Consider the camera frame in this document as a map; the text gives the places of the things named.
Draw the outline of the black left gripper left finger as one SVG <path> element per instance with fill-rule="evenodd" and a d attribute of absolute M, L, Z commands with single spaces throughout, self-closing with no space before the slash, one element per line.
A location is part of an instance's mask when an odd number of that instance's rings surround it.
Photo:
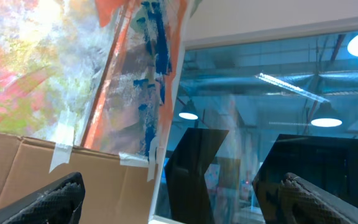
<path fill-rule="evenodd" d="M 79 224 L 85 185 L 72 172 L 0 209 L 0 224 Z"/>

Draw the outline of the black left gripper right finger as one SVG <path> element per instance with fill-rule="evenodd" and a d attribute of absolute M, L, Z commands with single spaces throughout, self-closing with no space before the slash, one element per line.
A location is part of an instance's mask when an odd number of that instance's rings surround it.
<path fill-rule="evenodd" d="M 287 173 L 278 188 L 277 221 L 358 224 L 358 208 L 293 173 Z"/>

